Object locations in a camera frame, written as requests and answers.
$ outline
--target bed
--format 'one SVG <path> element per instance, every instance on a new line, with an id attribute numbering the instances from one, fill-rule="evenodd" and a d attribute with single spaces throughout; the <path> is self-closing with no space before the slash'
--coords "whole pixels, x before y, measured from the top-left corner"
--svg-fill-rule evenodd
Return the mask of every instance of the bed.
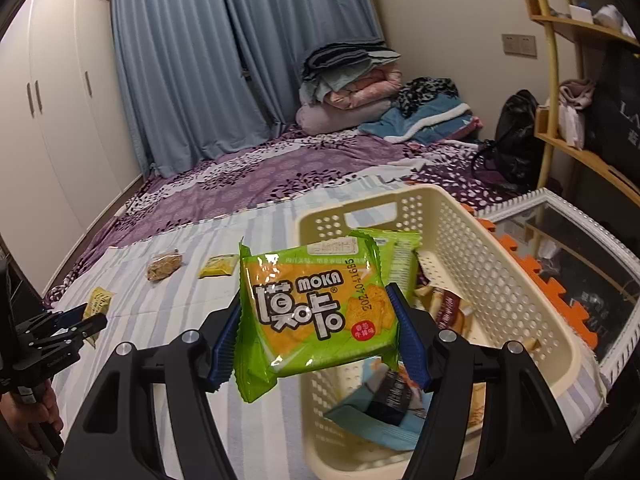
<path id="1" fill-rule="evenodd" d="M 477 209 L 511 198 L 512 194 L 473 178 L 469 163 L 477 148 L 454 140 L 429 146 L 389 144 L 358 130 L 308 137 L 292 126 L 255 148 L 201 162 L 171 179 L 150 179 L 95 235 L 63 284 L 46 295 L 46 303 L 59 301 L 108 247 L 124 247 L 176 226 L 291 200 L 364 174 L 437 184 Z M 483 173 L 485 182 L 501 181 L 495 172 Z"/>
<path id="2" fill-rule="evenodd" d="M 238 288 L 239 270 L 237 268 L 233 276 L 199 280 L 197 274 L 208 256 L 236 252 L 241 238 L 254 253 L 295 246 L 298 244 L 295 222 L 306 212 L 401 189 L 407 186 L 407 181 L 415 182 L 418 178 L 436 178 L 429 176 L 428 170 L 440 170 L 442 164 L 455 165 L 450 154 L 462 153 L 461 149 L 472 152 L 468 146 L 441 146 L 435 152 L 424 152 L 424 155 L 431 153 L 433 159 L 426 168 L 424 164 L 419 166 L 419 170 L 415 169 L 418 166 L 393 164 L 377 166 L 374 170 L 365 168 L 357 172 L 359 174 L 350 173 L 345 178 L 317 186 L 288 200 L 276 200 L 222 214 L 218 218 L 190 222 L 123 247 L 107 248 L 92 268 L 70 284 L 58 303 L 63 310 L 81 304 L 96 286 L 114 293 L 109 324 L 100 334 L 96 349 L 84 345 L 81 361 L 58 374 L 54 380 L 61 416 L 67 424 L 65 433 L 117 343 L 126 340 L 138 348 L 168 343 L 184 330 L 199 327 L 210 311 L 225 308 L 230 303 Z M 451 180 L 452 184 L 457 184 L 452 189 L 464 185 L 459 177 L 453 176 Z M 376 224 L 386 219 L 385 215 L 386 212 L 380 209 L 364 210 L 354 215 L 353 221 L 358 225 Z M 174 248 L 184 255 L 186 264 L 170 279 L 160 283 L 148 282 L 145 267 L 149 258 Z M 579 434 L 604 403 L 597 386 L 597 371 L 589 367 L 589 362 L 588 358 L 585 359 L 586 364 L 577 383 L 559 399 L 573 434 Z M 182 476 L 163 386 L 156 386 L 154 393 L 166 473 L 180 479 Z M 315 478 L 306 466 L 300 439 L 298 378 L 280 380 L 276 388 L 251 404 L 242 402 L 233 379 L 208 399 L 218 432 L 239 479 Z"/>

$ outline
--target pink cloth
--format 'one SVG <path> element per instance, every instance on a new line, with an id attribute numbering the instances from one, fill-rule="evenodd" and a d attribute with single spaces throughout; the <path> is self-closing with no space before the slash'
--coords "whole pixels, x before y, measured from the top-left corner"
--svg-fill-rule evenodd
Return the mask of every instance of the pink cloth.
<path id="1" fill-rule="evenodd" d="M 296 122 L 307 135 L 330 134 L 377 121 L 389 108 L 390 99 L 375 101 L 355 110 L 338 110 L 326 103 L 302 105 L 296 114 Z"/>
<path id="2" fill-rule="evenodd" d="M 484 124 L 480 120 L 480 117 L 473 116 L 471 122 L 467 126 L 462 126 L 458 131 L 453 132 L 449 137 L 445 137 L 442 140 L 462 140 L 469 134 L 472 134 L 478 128 L 482 128 Z"/>
<path id="3" fill-rule="evenodd" d="M 402 73 L 396 63 L 389 63 L 374 68 L 337 92 L 330 92 L 324 102 L 341 110 L 350 110 L 391 97 L 401 88 Z"/>

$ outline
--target black backpack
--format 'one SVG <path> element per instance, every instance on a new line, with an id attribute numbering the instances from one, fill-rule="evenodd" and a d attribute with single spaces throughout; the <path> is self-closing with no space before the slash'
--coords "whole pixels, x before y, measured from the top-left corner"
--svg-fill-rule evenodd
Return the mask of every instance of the black backpack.
<path id="1" fill-rule="evenodd" d="M 471 160 L 473 178 L 476 175 L 476 163 L 484 157 L 484 168 L 497 170 L 509 184 L 488 184 L 489 186 L 514 192 L 526 192 L 536 189 L 545 143 L 534 137 L 538 102 L 528 90 L 520 90 L 507 99 L 495 129 L 495 140 L 488 140 Z M 487 161 L 492 160 L 495 168 L 488 168 Z"/>

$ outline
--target biscuit image on package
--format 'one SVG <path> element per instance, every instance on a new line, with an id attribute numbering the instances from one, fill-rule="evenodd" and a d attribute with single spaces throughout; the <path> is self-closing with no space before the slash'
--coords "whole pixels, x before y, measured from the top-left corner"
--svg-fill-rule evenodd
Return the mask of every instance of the biscuit image on package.
<path id="1" fill-rule="evenodd" d="M 300 327 L 298 330 L 284 329 L 282 332 L 265 332 L 269 344 L 278 355 L 288 355 L 314 332 L 313 325 Z"/>
<path id="2" fill-rule="evenodd" d="M 369 301 L 382 313 L 380 328 L 384 328 L 385 330 L 391 329 L 393 323 L 396 321 L 396 313 L 394 312 L 394 306 L 391 304 L 391 301 L 389 301 L 386 290 L 379 285 L 370 283 L 367 285 L 365 292 L 367 293 Z"/>
<path id="3" fill-rule="evenodd" d="M 376 335 L 379 335 L 382 328 L 382 309 L 379 303 L 373 303 L 369 298 L 349 298 L 344 319 L 348 330 L 352 330 L 357 323 L 369 321 L 373 323 Z"/>

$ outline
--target white mirror frame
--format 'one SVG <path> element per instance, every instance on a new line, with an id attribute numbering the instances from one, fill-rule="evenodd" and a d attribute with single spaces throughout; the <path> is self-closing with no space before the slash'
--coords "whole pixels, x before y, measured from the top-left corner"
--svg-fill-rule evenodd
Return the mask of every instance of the white mirror frame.
<path id="1" fill-rule="evenodd" d="M 543 203 L 549 204 L 562 216 L 596 240 L 640 283 L 640 260 L 638 257 L 595 220 L 548 189 L 537 189 L 501 204 L 491 205 L 477 212 L 476 216 L 498 223 Z M 636 303 L 618 338 L 600 363 L 600 372 L 604 376 L 607 388 L 611 388 L 620 375 L 639 338 L 640 300 Z"/>

